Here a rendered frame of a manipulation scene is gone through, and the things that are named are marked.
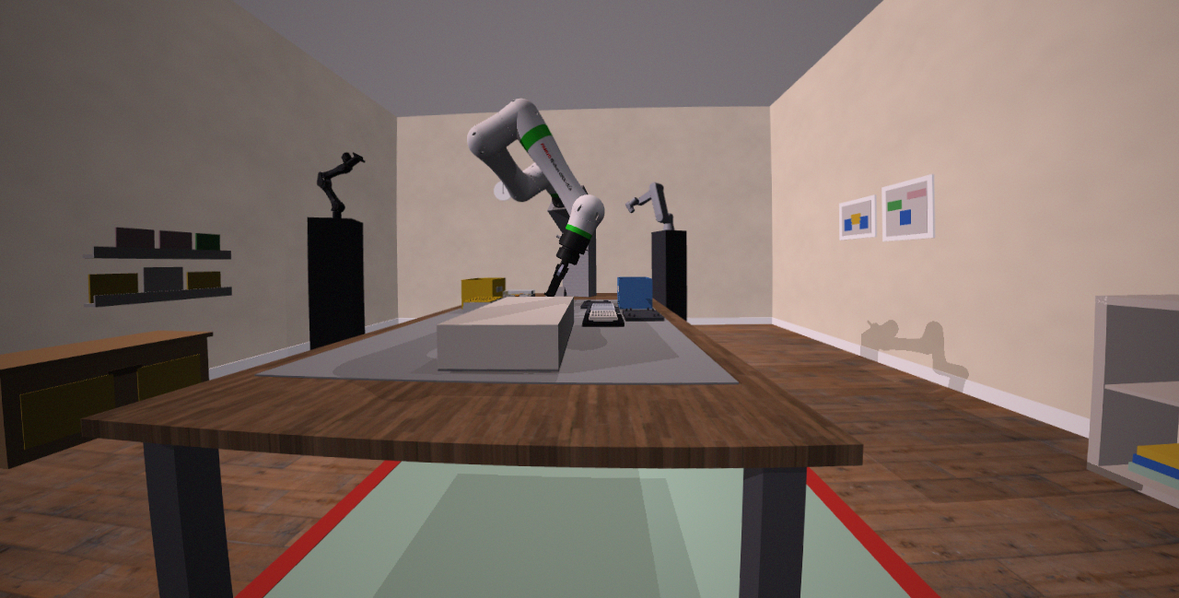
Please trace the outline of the yellow open-top bin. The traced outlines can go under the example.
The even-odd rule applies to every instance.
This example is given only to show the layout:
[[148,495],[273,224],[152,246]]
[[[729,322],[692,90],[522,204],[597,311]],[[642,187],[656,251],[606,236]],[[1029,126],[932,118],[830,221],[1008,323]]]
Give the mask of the yellow open-top bin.
[[505,290],[505,277],[461,280],[461,310],[466,300],[477,297],[503,298]]

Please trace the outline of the blue open-top bin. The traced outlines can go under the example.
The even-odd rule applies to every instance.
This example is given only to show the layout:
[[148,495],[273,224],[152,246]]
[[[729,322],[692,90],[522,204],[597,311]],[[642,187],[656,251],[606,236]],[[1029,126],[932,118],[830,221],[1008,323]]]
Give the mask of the blue open-top bin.
[[652,278],[615,277],[615,304],[620,310],[652,309]]

